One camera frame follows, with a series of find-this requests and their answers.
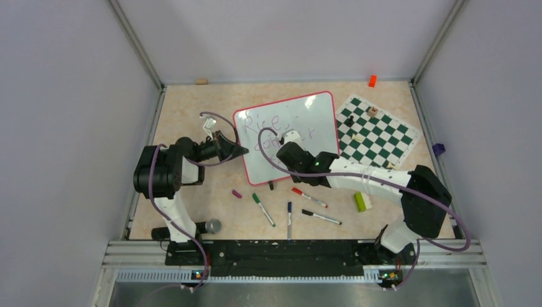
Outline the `purple marker cap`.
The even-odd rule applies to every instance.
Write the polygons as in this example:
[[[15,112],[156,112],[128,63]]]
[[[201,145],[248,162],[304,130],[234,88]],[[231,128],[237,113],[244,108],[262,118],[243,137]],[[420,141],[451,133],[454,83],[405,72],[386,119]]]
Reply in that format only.
[[[233,194],[235,197],[237,197],[238,199],[241,199],[241,198],[242,198],[242,195],[241,195],[239,192],[237,192],[236,190],[232,190],[232,194]]]

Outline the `pink framed whiteboard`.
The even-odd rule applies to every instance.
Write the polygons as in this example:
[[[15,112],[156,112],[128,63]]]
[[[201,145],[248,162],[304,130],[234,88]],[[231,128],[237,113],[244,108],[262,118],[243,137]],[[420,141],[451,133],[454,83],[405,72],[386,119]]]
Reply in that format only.
[[[251,185],[288,176],[268,163],[259,152],[258,133],[265,127],[278,133],[274,136],[265,131],[261,137],[264,152],[278,165],[282,164],[275,158],[281,147],[279,138],[289,130],[300,134],[302,146],[313,155],[339,152],[334,98],[329,91],[239,109],[233,113],[233,121],[240,145],[249,149],[242,159]]]

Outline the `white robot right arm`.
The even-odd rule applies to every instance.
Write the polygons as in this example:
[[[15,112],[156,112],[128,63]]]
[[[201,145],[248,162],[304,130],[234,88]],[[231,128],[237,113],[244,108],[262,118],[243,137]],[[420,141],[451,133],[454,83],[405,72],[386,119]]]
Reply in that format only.
[[[312,155],[295,142],[284,144],[276,157],[294,182],[341,188],[384,198],[395,203],[403,216],[384,226],[375,243],[375,256],[391,264],[418,238],[439,236],[451,195],[434,172],[423,165],[397,171],[352,162],[335,153]]]

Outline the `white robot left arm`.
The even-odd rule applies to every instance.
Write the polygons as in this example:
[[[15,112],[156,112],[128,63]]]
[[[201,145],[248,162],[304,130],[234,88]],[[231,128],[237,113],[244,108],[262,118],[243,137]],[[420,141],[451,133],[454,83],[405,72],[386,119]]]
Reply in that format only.
[[[195,223],[189,217],[180,196],[180,188],[201,185],[205,179],[204,163],[217,158],[219,165],[249,153],[249,149],[228,139],[221,131],[200,143],[182,137],[165,149],[159,146],[143,148],[133,176],[134,189],[146,199],[154,200],[155,210],[166,223],[165,228],[151,232],[154,240],[169,239],[184,243],[181,257],[189,264],[204,259],[205,247],[192,238],[206,233],[205,223]]]

